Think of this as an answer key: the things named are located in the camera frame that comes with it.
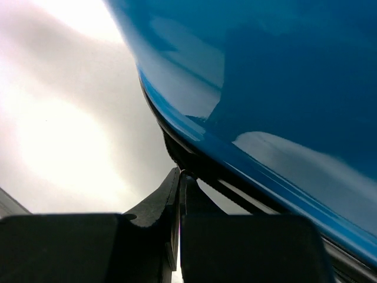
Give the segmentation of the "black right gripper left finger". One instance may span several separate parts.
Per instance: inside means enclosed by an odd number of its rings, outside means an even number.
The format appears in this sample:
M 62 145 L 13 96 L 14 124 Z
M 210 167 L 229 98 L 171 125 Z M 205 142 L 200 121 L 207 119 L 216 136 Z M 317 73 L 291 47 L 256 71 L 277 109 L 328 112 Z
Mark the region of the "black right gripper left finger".
M 1 220 L 2 282 L 170 282 L 177 269 L 173 168 L 126 213 L 17 215 Z

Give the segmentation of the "blue kids suitcase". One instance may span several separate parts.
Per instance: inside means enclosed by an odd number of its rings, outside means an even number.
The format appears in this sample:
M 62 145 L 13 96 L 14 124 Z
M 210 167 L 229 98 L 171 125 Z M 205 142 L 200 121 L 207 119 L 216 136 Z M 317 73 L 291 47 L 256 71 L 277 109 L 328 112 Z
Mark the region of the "blue kids suitcase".
M 171 158 L 376 281 L 376 2 L 108 1 Z

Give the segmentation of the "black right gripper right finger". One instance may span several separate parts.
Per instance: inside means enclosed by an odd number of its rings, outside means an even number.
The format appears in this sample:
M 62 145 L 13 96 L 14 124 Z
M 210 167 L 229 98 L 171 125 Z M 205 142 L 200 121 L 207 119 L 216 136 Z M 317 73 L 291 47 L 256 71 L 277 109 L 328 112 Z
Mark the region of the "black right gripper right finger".
M 184 282 L 334 282 L 322 238 L 299 215 L 228 215 L 180 177 Z

